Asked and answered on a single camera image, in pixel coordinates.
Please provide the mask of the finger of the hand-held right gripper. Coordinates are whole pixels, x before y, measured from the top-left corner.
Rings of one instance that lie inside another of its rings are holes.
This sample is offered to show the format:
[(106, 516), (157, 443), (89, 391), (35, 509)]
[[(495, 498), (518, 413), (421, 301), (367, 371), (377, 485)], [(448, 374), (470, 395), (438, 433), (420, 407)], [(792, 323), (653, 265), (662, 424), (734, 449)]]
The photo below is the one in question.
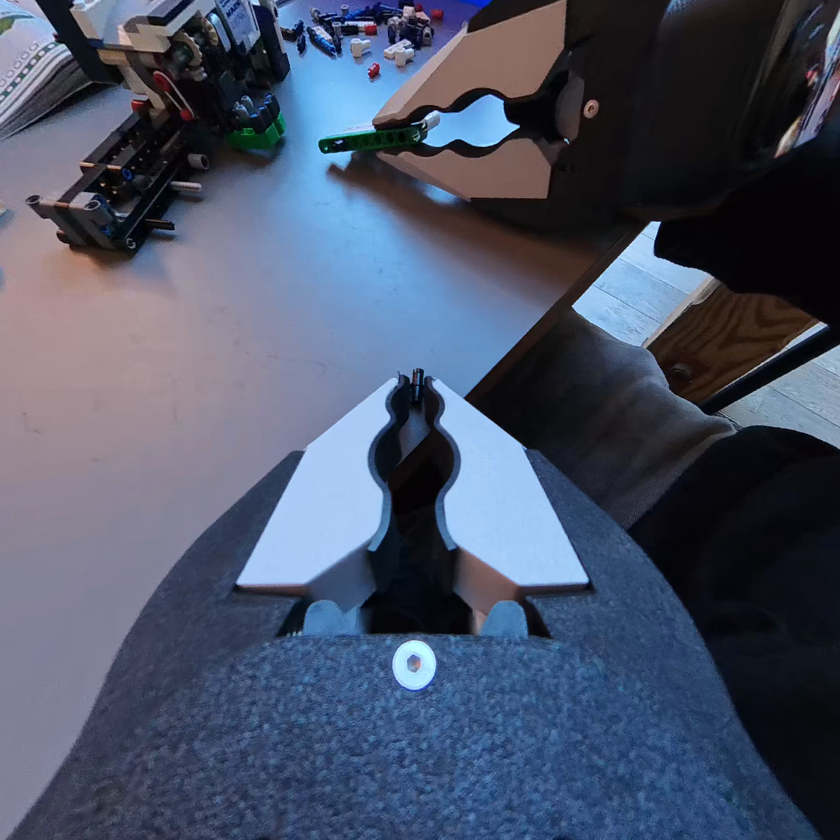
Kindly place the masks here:
[(513, 133), (492, 147), (461, 149), (450, 143), (435, 149), (418, 145), (378, 151), (376, 156), (397, 171), (468, 202), (542, 201), (549, 197), (553, 168), (568, 148), (568, 139), (549, 142)]
[(419, 67), (373, 117), (376, 128), (403, 125), (429, 112), (457, 112), (473, 95), (512, 100), (532, 95), (564, 50), (567, 2), (513, 13), (492, 2)]

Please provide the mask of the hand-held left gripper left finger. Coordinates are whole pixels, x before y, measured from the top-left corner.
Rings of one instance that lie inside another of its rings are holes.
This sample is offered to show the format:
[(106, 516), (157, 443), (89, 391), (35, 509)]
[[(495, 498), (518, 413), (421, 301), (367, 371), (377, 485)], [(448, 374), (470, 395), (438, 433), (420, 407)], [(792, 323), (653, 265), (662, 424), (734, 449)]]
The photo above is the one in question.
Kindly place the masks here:
[(368, 547), (382, 523), (384, 491), (371, 447), (391, 420), (393, 377), (304, 450), (240, 572), (245, 592), (331, 601), (342, 611), (374, 591)]

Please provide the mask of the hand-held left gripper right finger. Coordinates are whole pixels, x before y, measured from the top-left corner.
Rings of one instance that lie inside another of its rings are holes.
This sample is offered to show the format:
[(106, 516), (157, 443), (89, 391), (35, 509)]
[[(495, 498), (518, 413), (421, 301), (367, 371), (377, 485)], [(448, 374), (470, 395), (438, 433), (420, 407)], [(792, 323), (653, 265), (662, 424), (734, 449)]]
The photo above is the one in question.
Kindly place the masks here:
[(427, 422), (453, 456), (435, 513), (454, 555), (456, 594), (488, 613), (499, 602), (587, 588), (526, 448), (441, 380), (428, 377), (425, 396)]

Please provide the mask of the green lego beam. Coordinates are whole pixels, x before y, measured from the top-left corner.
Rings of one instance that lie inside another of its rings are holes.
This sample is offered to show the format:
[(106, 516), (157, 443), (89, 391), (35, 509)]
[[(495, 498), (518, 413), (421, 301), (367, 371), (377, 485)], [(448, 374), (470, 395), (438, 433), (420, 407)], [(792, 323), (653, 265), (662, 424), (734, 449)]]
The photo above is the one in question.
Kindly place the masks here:
[(423, 119), (390, 129), (377, 129), (372, 124), (346, 129), (318, 140), (322, 154), (366, 151), (404, 150), (425, 142), (429, 132), (439, 125), (441, 113), (432, 111)]

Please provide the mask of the black and white lego model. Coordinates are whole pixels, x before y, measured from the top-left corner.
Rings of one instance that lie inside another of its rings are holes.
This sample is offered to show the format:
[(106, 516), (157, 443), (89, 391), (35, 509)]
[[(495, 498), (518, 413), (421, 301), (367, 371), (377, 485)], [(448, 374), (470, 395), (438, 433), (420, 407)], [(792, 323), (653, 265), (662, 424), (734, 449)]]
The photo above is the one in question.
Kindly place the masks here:
[(273, 90), (290, 62), (277, 2), (39, 2), (59, 42), (83, 68), (122, 81), (132, 113), (80, 162), (58, 197), (29, 205), (70, 247), (132, 255), (177, 193), (198, 192), (226, 143), (273, 152), (287, 126)]

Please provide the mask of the person's right forearm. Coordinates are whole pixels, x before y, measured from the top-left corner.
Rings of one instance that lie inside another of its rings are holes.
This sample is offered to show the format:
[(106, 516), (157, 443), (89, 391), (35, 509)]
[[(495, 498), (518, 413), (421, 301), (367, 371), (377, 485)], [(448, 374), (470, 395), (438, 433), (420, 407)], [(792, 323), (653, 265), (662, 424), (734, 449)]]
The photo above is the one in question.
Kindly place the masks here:
[(837, 329), (838, 119), (714, 212), (662, 222), (654, 253), (732, 292), (781, 298)]

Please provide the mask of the pile of loose lego pieces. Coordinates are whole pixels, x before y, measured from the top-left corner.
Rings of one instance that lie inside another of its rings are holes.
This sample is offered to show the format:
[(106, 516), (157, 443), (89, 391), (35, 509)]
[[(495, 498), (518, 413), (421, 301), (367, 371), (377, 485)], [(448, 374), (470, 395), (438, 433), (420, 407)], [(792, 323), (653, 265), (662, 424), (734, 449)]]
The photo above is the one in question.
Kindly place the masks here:
[(417, 53), (434, 45), (435, 23), (444, 20), (441, 9), (429, 11), (420, 2), (372, 2), (362, 7), (342, 5), (337, 12), (310, 8), (311, 22), (298, 20), (292, 26), (280, 26), (280, 36), (303, 51), (307, 42), (323, 53), (338, 56), (344, 44), (358, 60), (372, 51), (373, 38), (383, 35), (383, 57), (396, 67), (406, 67)]

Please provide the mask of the person's grey trouser leg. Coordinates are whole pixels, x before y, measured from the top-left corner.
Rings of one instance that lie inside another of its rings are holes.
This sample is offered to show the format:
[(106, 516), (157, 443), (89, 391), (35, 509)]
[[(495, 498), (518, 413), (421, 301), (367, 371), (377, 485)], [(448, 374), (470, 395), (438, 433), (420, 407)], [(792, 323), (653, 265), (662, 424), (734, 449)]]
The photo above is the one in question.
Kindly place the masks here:
[(657, 565), (773, 773), (838, 838), (838, 448), (704, 414), (573, 310), (478, 405)]

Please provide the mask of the wooden chair seat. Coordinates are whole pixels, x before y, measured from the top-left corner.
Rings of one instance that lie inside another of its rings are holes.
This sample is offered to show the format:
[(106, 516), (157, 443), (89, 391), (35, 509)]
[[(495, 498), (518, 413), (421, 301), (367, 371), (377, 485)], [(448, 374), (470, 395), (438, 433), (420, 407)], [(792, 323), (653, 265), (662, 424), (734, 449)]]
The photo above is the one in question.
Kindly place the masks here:
[(738, 294), (706, 276), (644, 347), (670, 390), (699, 405), (817, 324), (778, 297)]

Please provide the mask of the black table leg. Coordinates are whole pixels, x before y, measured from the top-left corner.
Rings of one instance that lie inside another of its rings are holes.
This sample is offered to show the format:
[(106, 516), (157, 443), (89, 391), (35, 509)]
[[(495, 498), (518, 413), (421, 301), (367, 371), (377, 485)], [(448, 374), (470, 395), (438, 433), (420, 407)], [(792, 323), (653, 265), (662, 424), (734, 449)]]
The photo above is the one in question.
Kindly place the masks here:
[(796, 371), (839, 345), (839, 328), (825, 326), (796, 345), (786, 347), (754, 370), (698, 404), (706, 415), (717, 414), (781, 377)]

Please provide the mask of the patterned cloth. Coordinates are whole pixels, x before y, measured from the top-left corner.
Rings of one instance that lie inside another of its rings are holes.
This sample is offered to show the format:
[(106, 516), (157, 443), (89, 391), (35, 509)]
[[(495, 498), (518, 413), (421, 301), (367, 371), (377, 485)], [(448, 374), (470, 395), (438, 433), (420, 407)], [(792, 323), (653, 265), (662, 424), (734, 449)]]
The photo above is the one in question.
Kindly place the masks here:
[(91, 84), (36, 2), (1, 2), (1, 140)]

